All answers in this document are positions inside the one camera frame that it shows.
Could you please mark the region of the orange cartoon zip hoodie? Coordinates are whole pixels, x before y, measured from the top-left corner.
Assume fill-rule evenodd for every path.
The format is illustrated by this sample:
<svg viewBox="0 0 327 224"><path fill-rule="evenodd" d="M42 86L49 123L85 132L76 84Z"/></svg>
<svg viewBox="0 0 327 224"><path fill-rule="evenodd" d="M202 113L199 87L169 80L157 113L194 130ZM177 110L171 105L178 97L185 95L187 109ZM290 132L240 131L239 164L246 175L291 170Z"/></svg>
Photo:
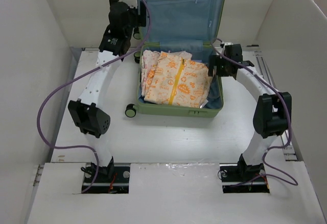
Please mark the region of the orange cartoon zip hoodie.
<svg viewBox="0 0 327 224"><path fill-rule="evenodd" d="M213 78L208 67L191 59L187 52L179 54L154 52L157 63L145 81L144 101L169 106L200 108L205 102Z"/></svg>

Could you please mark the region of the green suitcase blue lining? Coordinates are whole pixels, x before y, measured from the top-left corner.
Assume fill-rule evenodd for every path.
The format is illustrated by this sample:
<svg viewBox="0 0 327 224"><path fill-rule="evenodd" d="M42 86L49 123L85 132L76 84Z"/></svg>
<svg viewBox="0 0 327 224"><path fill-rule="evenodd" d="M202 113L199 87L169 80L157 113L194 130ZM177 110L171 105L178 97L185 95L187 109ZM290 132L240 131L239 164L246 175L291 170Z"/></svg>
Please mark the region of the green suitcase blue lining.
<svg viewBox="0 0 327 224"><path fill-rule="evenodd" d="M210 55L216 55L215 41L225 0L145 0L150 10L147 25L141 28L141 49L137 102L126 107L125 114L207 117L213 118L223 108L223 89L219 76L212 77L208 96L200 108L157 105L141 96L142 55L145 50L176 53L186 51L192 60L208 65Z"/></svg>

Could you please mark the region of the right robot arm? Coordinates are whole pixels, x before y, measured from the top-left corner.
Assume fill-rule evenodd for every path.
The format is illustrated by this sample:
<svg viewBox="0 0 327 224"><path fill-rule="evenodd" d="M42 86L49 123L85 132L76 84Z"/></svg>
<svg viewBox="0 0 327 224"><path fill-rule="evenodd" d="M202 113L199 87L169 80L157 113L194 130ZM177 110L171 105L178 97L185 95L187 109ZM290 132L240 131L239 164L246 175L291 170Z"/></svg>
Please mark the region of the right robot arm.
<svg viewBox="0 0 327 224"><path fill-rule="evenodd" d="M252 120L254 134L233 170L235 187L239 187L268 176L263 173L267 166L266 156L276 148L273 145L276 138L286 130L291 130L292 96L268 84L254 64L243 59L240 44L221 42L220 46L222 51L209 58L208 75L233 77L256 101Z"/></svg>

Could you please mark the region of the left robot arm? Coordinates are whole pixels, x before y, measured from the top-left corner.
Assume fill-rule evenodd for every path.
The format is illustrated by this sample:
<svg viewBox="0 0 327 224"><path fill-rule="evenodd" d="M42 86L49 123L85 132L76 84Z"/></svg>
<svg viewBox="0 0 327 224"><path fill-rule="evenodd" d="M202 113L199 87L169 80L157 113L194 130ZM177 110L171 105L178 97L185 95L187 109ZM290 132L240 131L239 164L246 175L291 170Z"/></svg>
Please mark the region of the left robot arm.
<svg viewBox="0 0 327 224"><path fill-rule="evenodd" d="M107 26L96 61L98 71L90 75L88 83L76 101L68 103L68 110L76 127L83 133L98 155L99 161L81 170L95 182L109 182L114 176L114 160L105 140L110 116L104 111L109 84L115 71L130 48L135 28L146 26L147 9L143 2L129 5L127 0L109 0Z"/></svg>

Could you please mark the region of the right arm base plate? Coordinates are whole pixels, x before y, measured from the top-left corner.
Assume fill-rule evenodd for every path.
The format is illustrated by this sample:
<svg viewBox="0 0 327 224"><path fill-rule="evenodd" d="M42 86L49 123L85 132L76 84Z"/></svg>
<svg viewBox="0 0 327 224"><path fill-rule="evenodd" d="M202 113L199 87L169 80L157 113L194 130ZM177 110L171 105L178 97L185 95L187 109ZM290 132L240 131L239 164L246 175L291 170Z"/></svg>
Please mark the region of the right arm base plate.
<svg viewBox="0 0 327 224"><path fill-rule="evenodd" d="M220 164L218 177L223 193L270 193L263 164L241 169L237 164Z"/></svg>

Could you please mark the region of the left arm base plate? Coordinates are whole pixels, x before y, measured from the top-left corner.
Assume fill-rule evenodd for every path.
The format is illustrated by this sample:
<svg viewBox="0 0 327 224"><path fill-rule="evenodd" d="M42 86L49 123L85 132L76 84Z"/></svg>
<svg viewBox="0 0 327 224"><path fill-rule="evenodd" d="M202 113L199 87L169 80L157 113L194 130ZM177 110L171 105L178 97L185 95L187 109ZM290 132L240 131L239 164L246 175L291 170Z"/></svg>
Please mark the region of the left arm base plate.
<svg viewBox="0 0 327 224"><path fill-rule="evenodd" d="M114 166L114 173L111 178L104 179L99 174L87 191L85 189L90 186L92 177L84 173L81 191L84 194L128 194L129 179L130 164L117 164Z"/></svg>

